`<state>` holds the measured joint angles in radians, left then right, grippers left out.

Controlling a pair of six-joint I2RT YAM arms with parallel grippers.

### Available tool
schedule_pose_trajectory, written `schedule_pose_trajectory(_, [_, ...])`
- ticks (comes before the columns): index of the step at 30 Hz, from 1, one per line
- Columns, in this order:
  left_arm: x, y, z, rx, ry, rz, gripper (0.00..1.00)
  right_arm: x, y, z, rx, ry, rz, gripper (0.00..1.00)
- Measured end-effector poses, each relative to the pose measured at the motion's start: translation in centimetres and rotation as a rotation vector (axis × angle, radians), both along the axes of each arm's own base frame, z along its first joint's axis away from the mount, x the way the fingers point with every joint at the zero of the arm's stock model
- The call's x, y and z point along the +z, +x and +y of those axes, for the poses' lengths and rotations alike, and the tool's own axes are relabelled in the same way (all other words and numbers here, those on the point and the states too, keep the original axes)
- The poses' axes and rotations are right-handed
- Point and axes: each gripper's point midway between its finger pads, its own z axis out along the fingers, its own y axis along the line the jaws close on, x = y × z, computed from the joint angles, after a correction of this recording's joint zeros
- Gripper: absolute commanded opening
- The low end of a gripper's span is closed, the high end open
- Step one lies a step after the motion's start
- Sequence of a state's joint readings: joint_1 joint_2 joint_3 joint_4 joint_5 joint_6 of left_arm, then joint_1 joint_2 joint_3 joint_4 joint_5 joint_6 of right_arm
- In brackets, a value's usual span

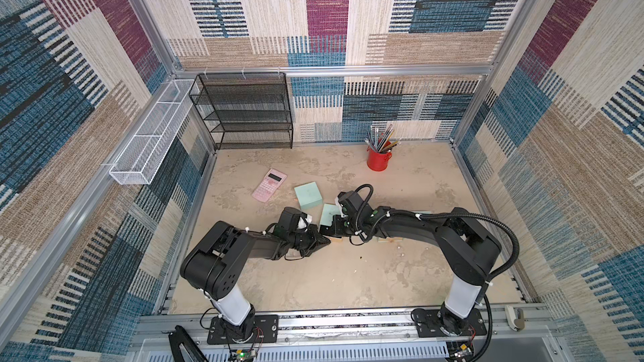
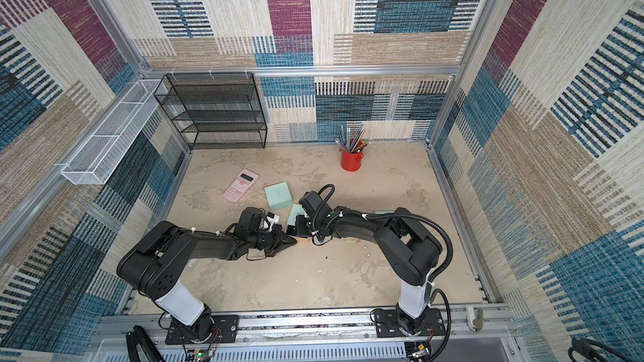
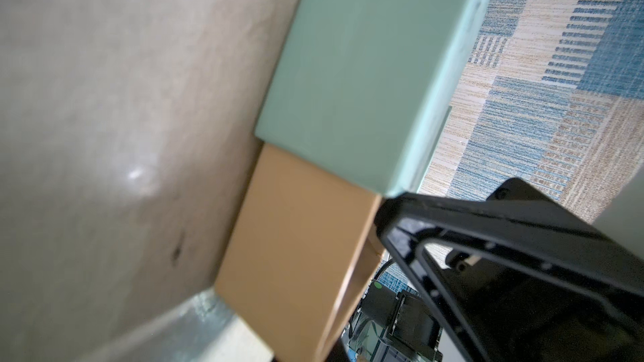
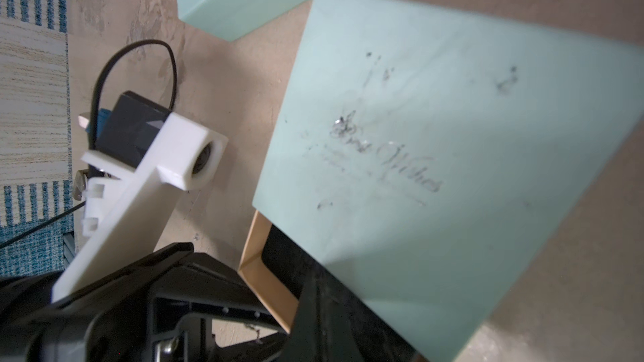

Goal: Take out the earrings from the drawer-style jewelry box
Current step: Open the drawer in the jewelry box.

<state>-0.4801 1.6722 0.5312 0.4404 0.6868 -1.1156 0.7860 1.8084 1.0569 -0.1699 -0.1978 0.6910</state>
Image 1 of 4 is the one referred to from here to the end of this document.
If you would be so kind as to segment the mint jewelry box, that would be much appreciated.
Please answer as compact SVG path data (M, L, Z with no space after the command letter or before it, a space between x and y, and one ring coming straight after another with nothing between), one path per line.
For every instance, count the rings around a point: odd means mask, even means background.
M332 227L335 216L340 216L341 211L336 204L324 204L320 216L320 226Z
M311 209L324 203L322 194L316 182L302 184L294 188L300 209Z

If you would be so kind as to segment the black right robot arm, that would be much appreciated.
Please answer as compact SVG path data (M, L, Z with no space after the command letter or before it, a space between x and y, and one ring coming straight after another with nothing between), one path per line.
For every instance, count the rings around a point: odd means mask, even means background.
M437 246L454 274L438 320L446 335L461 335L493 279L518 260L517 236L501 221L459 207L438 214L387 206L373 209L371 197L360 196L362 189L373 191L370 184L364 184L338 195L340 213L323 222L320 233L356 237L362 244L374 238L403 238Z

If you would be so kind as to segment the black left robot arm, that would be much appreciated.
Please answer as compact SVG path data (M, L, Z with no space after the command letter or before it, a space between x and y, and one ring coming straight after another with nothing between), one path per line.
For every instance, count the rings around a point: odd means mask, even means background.
M179 274L219 312L226 335L246 340L256 332L256 310L237 284L247 261L278 261L292 250L307 258L329 244L309 215L286 207L278 221L261 232L216 222L184 258Z

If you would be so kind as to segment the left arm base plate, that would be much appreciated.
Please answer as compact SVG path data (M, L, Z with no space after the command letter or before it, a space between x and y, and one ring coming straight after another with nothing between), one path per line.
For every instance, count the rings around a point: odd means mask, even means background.
M208 345L273 344L278 339L279 316L260 314L247 318L241 326L224 318L213 318L208 330Z

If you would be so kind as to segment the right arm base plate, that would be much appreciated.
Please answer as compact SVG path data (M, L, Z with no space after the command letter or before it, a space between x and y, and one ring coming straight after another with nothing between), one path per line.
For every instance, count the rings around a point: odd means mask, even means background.
M466 318L447 309L415 308L410 315L419 338L487 335L488 328L479 309L473 308Z

